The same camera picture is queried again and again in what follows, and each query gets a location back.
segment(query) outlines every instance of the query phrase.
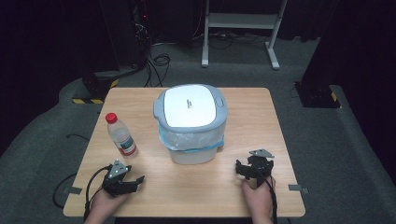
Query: red bottle cap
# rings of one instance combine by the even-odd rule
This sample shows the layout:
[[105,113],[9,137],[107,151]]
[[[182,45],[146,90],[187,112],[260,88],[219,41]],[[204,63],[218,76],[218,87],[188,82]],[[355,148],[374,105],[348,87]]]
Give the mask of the red bottle cap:
[[117,121],[117,115],[115,113],[108,113],[106,115],[107,123],[115,123]]

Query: wooden table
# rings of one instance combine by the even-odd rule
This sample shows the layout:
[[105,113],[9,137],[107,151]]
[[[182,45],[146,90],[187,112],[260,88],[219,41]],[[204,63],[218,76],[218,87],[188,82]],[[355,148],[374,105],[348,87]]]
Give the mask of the wooden table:
[[[133,166],[124,181],[134,181],[141,175],[146,178],[115,217],[249,217],[240,187],[243,177],[235,173],[234,165],[236,160],[246,164],[248,152],[260,148],[275,155],[272,174],[276,179],[277,215],[304,215],[300,192],[289,190],[289,184],[297,182],[267,89],[219,88],[228,105],[225,145],[212,161],[196,165],[174,163],[159,139],[153,103],[164,90],[110,90],[73,185],[82,192],[69,194],[66,216],[83,216],[89,179],[120,159],[124,165]],[[129,127],[139,150],[136,157],[122,157],[108,136],[105,115],[109,112],[115,112]],[[105,174],[94,179],[91,193],[100,187]]]

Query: metal bracket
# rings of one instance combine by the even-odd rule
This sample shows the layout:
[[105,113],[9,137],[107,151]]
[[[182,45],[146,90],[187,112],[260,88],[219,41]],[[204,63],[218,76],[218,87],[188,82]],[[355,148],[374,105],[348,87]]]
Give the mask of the metal bracket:
[[265,158],[274,158],[275,157],[273,154],[271,154],[264,148],[252,150],[252,151],[249,151],[249,153],[253,156],[258,156],[258,157],[265,157]]

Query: hand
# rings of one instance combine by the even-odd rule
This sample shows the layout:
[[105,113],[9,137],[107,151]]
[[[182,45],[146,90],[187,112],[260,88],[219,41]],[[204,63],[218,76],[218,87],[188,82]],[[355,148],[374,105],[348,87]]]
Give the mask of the hand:
[[122,205],[129,194],[113,197],[104,189],[100,189],[92,199],[91,212],[84,224],[104,223]]
[[[273,185],[272,187],[275,190],[276,181],[271,176],[267,177],[267,181]],[[271,211],[273,202],[269,186],[263,182],[258,188],[253,189],[245,179],[242,182],[242,191],[244,192],[253,223],[272,223]]]

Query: yellow and black tape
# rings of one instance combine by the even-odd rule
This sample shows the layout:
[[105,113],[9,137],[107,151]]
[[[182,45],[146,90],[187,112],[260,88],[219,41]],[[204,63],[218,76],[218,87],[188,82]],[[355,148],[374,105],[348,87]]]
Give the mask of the yellow and black tape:
[[73,103],[77,105],[96,104],[101,105],[105,101],[102,99],[89,99],[89,98],[73,98]]
[[119,80],[118,80],[118,79],[114,80],[114,81],[111,83],[111,85],[110,85],[110,89],[116,87],[118,84],[119,84]]

